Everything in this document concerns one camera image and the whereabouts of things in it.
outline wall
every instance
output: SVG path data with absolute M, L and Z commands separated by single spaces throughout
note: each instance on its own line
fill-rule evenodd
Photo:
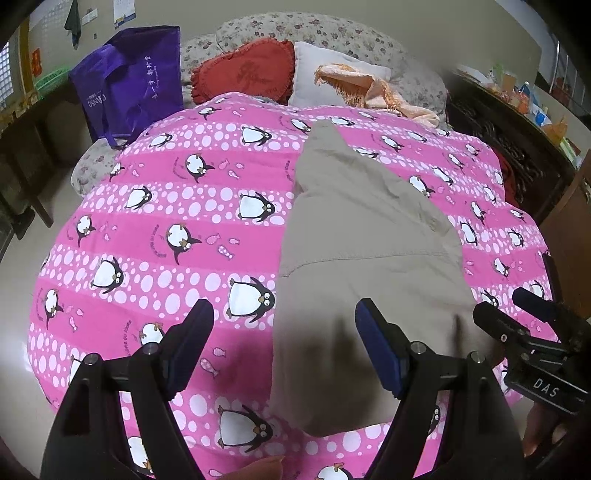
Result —
M 69 0 L 60 6 L 65 18 Z M 30 49 L 41 48 L 44 72 L 74 66 L 114 35 L 112 0 L 79 0 L 81 15 L 98 8 L 99 17 L 82 27 L 77 50 L 63 27 L 43 23 L 30 32 Z M 267 11 L 296 9 L 350 18 L 396 38 L 411 52 L 438 64 L 463 63 L 487 73 L 500 61 L 520 81 L 535 80 L 540 47 L 494 0 L 137 0 L 137 18 L 124 27 L 170 24 L 181 27 L 182 40 L 213 33 L 224 21 Z M 64 124 L 74 128 L 75 122 Z

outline white wall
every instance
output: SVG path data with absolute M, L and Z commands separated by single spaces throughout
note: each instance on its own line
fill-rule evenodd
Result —
M 538 71 L 550 83 L 554 70 L 556 45 L 544 20 L 523 0 L 496 0 L 496 2 L 519 22 L 542 49 Z

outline paper on wall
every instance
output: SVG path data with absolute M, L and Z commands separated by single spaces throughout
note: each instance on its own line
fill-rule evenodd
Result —
M 135 0 L 113 0 L 115 28 L 135 18 Z

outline window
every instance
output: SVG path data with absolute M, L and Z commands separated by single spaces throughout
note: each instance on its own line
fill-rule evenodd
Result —
M 0 51 L 0 108 L 5 108 L 8 98 L 13 94 L 12 75 L 10 71 L 10 55 L 8 42 Z

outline floor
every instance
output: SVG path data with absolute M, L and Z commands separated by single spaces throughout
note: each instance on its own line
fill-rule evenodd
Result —
M 62 172 L 41 195 L 54 218 L 54 225 L 48 229 L 35 217 L 22 240 L 13 238 L 0 262 L 4 340 L 4 348 L 0 349 L 0 437 L 35 476 L 39 476 L 54 413 L 39 388 L 27 356 L 31 292 L 39 266 L 59 230 L 80 205 L 81 197 L 72 189 L 69 178 L 69 171 Z M 514 407 L 521 432 L 530 407 L 529 400 Z

